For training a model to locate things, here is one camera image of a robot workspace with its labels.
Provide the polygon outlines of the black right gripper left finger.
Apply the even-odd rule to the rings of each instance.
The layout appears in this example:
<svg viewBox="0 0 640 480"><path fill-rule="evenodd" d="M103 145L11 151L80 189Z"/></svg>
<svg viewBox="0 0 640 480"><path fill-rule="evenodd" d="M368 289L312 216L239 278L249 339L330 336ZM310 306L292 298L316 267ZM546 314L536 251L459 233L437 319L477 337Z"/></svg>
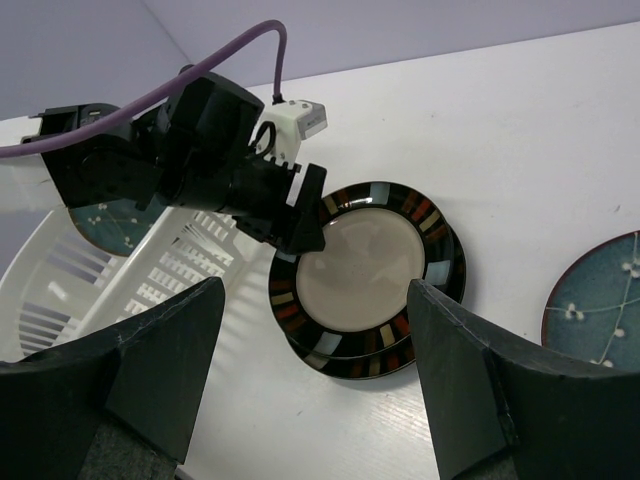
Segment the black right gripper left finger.
<svg viewBox="0 0 640 480"><path fill-rule="evenodd" d="M5 479L171 479L219 335L212 277L77 340L1 366Z"/></svg>

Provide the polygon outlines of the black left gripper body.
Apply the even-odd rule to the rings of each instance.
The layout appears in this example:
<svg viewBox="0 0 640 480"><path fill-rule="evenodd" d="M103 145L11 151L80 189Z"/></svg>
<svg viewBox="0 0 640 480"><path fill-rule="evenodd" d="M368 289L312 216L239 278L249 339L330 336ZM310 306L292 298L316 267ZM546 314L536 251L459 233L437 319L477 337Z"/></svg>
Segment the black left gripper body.
<svg viewBox="0 0 640 480"><path fill-rule="evenodd" d="M307 166L295 202L287 198L296 169L255 160L233 172L220 211L231 215L239 230L285 254L320 252L325 238L320 201L327 175L321 166Z"/></svg>

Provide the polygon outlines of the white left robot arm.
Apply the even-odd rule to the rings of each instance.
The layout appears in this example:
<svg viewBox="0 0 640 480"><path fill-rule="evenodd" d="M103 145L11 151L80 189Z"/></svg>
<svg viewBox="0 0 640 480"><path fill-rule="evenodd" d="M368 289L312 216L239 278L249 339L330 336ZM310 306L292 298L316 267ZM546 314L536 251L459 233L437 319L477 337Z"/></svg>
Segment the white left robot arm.
<svg viewBox="0 0 640 480"><path fill-rule="evenodd" d="M253 239L290 255L325 247L323 167L286 199L299 165L275 151L283 133L264 103L234 82L206 74L158 107L77 144L46 152L44 163L68 208L127 199L231 216Z"/></svg>

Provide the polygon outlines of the teal blue floral plate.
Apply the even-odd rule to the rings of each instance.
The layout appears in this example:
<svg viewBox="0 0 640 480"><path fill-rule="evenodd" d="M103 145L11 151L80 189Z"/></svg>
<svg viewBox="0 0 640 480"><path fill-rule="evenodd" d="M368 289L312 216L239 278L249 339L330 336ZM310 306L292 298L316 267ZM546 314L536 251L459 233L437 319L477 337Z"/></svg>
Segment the teal blue floral plate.
<svg viewBox="0 0 640 480"><path fill-rule="evenodd" d="M552 289L541 344L592 364L639 370L639 233L610 239L578 258Z"/></svg>

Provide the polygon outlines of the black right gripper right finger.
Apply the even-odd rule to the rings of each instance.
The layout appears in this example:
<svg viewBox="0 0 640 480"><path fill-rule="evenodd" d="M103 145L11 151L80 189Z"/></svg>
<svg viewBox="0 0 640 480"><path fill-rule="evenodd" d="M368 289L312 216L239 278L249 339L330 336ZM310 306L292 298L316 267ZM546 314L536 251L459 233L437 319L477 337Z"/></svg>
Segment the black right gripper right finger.
<svg viewBox="0 0 640 480"><path fill-rule="evenodd" d="M639 377L576 360L415 280L408 316L443 479L635 479Z"/></svg>

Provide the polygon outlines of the black rimmed cream plate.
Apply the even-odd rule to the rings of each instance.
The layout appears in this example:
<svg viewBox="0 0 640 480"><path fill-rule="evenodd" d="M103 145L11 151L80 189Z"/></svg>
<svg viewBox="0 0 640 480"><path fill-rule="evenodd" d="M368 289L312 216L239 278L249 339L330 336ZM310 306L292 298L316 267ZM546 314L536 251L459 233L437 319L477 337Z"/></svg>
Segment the black rimmed cream plate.
<svg viewBox="0 0 640 480"><path fill-rule="evenodd" d="M445 294L460 303L466 289L466 256L464 249L454 230L451 230L454 241L454 271ZM287 339L296 356L324 375L342 380L369 380L389 375L415 362L414 348L411 338L402 340L398 345L380 353L356 359L329 360L315 354L305 352Z"/></svg>

